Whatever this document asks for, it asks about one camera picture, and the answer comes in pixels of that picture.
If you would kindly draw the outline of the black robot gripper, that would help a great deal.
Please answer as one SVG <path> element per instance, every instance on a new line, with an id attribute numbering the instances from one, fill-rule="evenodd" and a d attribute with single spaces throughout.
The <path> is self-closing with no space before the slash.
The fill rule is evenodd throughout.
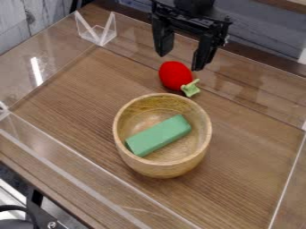
<path id="1" fill-rule="evenodd" d="M 153 40 L 161 57 L 174 48 L 175 30 L 202 35 L 193 56 L 191 71 L 205 68 L 217 48 L 228 43 L 233 20 L 214 4 L 216 0 L 153 0 Z"/>

